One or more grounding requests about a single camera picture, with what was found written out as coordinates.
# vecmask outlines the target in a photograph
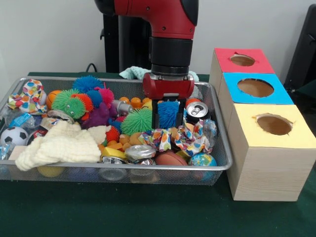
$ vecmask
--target white wall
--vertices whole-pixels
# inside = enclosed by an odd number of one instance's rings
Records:
[[[200,0],[190,69],[208,74],[214,47],[262,48],[284,80],[313,2]],[[30,71],[104,71],[102,28],[93,0],[0,0],[0,95]]]
[[[200,0],[192,71],[208,74],[215,47],[261,48],[284,81],[315,0]]]
[[[102,28],[93,0],[0,0],[0,95],[31,71],[105,71]]]

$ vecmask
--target blue box top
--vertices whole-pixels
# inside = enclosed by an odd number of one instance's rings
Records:
[[[294,104],[275,74],[224,73],[224,78],[235,103]]]

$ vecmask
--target light blue towel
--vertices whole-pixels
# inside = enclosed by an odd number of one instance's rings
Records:
[[[138,79],[142,80],[144,78],[145,73],[150,73],[151,70],[144,69],[144,68],[139,68],[139,67],[130,67],[127,68],[125,71],[121,72],[119,75],[128,80],[132,79]],[[194,81],[199,81],[199,78],[195,72],[189,71],[189,74],[191,74],[194,78]]]

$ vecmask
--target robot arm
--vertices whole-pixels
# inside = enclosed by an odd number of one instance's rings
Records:
[[[198,23],[198,0],[95,0],[95,3],[103,14],[141,17],[152,27],[152,73],[144,77],[144,91],[153,100],[153,128],[157,128],[157,101],[184,100],[193,91],[194,81],[188,72]],[[182,122],[183,108],[181,104],[177,125]]]

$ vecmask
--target round hole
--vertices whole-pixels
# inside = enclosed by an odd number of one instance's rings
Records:
[[[285,135],[292,130],[292,123],[278,115],[262,115],[257,122],[263,130],[274,135]]]
[[[245,92],[248,95],[252,95],[254,97],[267,97],[274,92],[273,87],[260,79],[244,79],[238,82],[238,88]]]
[[[255,64],[255,60],[252,57],[237,53],[231,57],[231,61],[236,65],[243,67],[250,67]]]

